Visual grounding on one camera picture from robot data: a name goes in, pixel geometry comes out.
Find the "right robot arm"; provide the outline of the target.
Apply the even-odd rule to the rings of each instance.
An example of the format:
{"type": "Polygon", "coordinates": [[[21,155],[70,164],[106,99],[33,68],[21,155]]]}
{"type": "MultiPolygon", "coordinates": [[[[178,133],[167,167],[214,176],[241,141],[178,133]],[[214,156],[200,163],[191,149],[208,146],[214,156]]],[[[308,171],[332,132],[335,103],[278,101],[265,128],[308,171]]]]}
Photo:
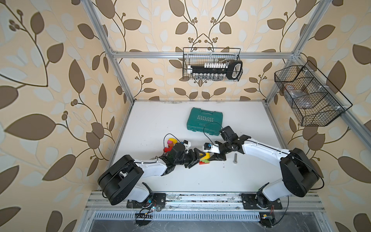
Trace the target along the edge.
{"type": "Polygon", "coordinates": [[[254,156],[262,159],[281,171],[281,178],[262,186],[256,193],[260,204],[274,202],[281,197],[304,197],[312,187],[323,180],[307,155],[298,148],[293,150],[274,148],[258,142],[247,135],[238,136],[230,126],[219,131],[224,143],[216,142],[213,157],[223,158],[230,152],[254,156]]]}

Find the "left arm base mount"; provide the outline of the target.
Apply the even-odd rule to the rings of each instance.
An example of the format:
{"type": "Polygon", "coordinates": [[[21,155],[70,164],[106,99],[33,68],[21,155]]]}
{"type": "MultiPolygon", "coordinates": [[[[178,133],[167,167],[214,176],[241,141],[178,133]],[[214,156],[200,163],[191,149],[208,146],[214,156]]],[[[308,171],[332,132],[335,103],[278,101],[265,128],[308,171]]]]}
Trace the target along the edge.
{"type": "Polygon", "coordinates": [[[129,209],[148,209],[154,207],[155,210],[161,211],[166,204],[166,193],[151,193],[143,202],[134,200],[127,201],[126,207],[129,209]]]}

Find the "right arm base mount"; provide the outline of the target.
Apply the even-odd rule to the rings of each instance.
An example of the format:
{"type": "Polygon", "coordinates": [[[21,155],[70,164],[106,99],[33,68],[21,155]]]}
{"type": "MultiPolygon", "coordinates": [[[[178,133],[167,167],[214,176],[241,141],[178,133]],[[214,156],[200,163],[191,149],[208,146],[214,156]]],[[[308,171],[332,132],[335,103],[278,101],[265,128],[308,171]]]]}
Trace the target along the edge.
{"type": "Polygon", "coordinates": [[[264,195],[256,193],[242,193],[243,208],[245,210],[282,210],[280,199],[269,201],[264,195]]]}

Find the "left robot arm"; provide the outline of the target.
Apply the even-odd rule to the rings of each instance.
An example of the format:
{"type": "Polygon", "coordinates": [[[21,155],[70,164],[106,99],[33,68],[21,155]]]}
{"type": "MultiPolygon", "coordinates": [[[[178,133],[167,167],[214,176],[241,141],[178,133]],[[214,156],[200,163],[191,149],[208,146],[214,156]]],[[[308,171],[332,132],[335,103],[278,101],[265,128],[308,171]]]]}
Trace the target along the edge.
{"type": "Polygon", "coordinates": [[[206,153],[197,148],[188,149],[185,143],[176,143],[170,151],[151,160],[124,155],[98,178],[98,185],[102,196],[113,206],[122,201],[136,201],[147,208],[153,204],[154,193],[141,179],[165,176],[178,165],[190,169],[205,156],[206,153]]]}

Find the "yellow lego brick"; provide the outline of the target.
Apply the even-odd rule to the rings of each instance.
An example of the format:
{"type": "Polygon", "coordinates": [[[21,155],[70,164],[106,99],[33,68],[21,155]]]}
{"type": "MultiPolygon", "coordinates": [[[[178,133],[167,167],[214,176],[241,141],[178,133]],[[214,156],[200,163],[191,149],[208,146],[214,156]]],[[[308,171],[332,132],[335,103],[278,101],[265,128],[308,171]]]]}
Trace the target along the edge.
{"type": "Polygon", "coordinates": [[[178,141],[176,139],[174,139],[174,138],[170,138],[169,141],[172,141],[173,144],[178,143],[178,141]]]}
{"type": "Polygon", "coordinates": [[[206,153],[206,155],[202,158],[202,160],[209,160],[210,153],[206,153]]]}

